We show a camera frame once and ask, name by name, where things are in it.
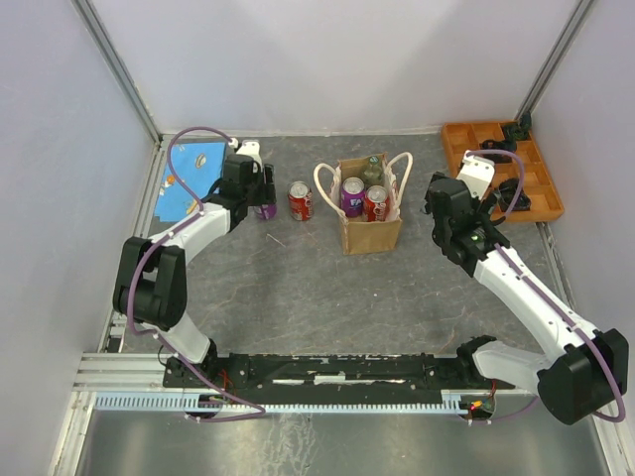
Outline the purple soda can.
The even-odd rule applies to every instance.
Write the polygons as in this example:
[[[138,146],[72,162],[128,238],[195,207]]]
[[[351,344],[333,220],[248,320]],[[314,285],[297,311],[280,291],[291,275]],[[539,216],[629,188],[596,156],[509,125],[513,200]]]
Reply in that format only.
[[[271,220],[277,214],[276,204],[264,204],[254,207],[256,216],[261,220]]]
[[[355,218],[363,213],[365,184],[361,178],[347,178],[340,189],[340,206],[347,218]]]

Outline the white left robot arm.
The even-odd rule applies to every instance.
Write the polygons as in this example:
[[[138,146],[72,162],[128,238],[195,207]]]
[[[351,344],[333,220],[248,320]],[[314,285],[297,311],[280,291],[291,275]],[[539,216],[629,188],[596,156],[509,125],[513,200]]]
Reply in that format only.
[[[129,330],[149,334],[187,361],[186,376],[197,386],[219,375],[213,341],[187,315],[189,262],[232,232],[251,207],[276,202],[274,166],[246,154],[231,154],[222,173],[194,212],[150,238],[131,237],[122,247],[113,308]]]

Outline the red cola can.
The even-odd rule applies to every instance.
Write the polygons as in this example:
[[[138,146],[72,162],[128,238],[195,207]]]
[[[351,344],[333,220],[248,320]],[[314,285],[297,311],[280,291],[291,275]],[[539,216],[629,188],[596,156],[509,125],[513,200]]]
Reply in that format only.
[[[289,187],[288,200],[291,215],[298,221],[307,221],[314,215],[313,192],[304,181],[295,181]]]
[[[363,213],[367,222],[383,222],[389,210],[389,194],[382,185],[372,185],[366,189]]]

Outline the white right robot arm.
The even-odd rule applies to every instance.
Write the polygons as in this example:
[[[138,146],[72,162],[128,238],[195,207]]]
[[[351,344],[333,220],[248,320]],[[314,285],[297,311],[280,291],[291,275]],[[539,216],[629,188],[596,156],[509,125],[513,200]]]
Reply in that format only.
[[[616,329],[599,330],[576,314],[522,262],[496,228],[475,191],[436,173],[425,211],[443,254],[494,293],[530,331],[542,351],[532,353],[483,337],[454,365],[468,388],[498,380],[538,397],[560,422],[595,416],[626,418],[629,344]]]

